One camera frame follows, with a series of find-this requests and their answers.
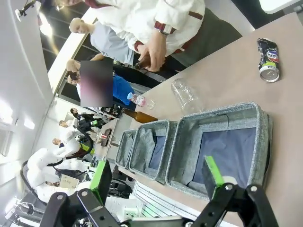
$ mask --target white robot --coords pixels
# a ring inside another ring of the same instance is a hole
[[[79,150],[80,145],[75,139],[77,131],[78,130],[73,127],[66,128],[65,133],[61,136],[61,139],[65,144],[64,147],[58,148],[53,152],[46,148],[41,148],[34,153],[27,162],[28,182],[32,188],[36,190],[39,199],[46,203],[55,192],[64,192],[68,195],[72,195],[75,191],[89,188],[90,182],[79,183],[76,189],[50,186],[46,183],[55,183],[60,180],[59,176],[55,174],[55,169],[51,166],[47,166],[49,164],[61,162],[55,166],[57,169],[80,170],[81,172],[88,172],[89,170],[95,171],[95,168],[89,166],[89,162],[83,162],[76,158],[66,159]]]

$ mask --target clear plastic cup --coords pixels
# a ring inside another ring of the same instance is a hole
[[[184,79],[176,79],[171,84],[171,90],[178,100],[184,115],[200,113],[204,107],[196,91]]]

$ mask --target bottle cap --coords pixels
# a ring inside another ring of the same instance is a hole
[[[133,94],[130,92],[130,93],[127,95],[127,99],[132,100],[132,98],[133,98]]]

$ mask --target brown glass bottle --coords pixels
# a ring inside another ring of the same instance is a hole
[[[126,115],[134,118],[137,122],[140,122],[140,123],[148,123],[148,122],[154,122],[154,121],[158,120],[157,118],[149,116],[140,111],[136,112],[136,111],[132,111],[132,110],[128,110],[128,109],[123,109],[122,112],[125,113]]]
[[[141,61],[139,61],[137,64],[134,65],[134,68],[136,70],[141,70],[144,68],[149,68],[151,66],[151,57],[150,54],[148,53],[145,55]]]

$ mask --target blue shirt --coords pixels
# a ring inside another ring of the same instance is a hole
[[[109,26],[96,22],[95,30],[90,35],[90,43],[104,56],[133,65],[134,51]]]
[[[115,74],[113,76],[113,97],[120,99],[125,105],[129,105],[131,101],[127,99],[127,95],[134,90],[129,83],[121,76]]]

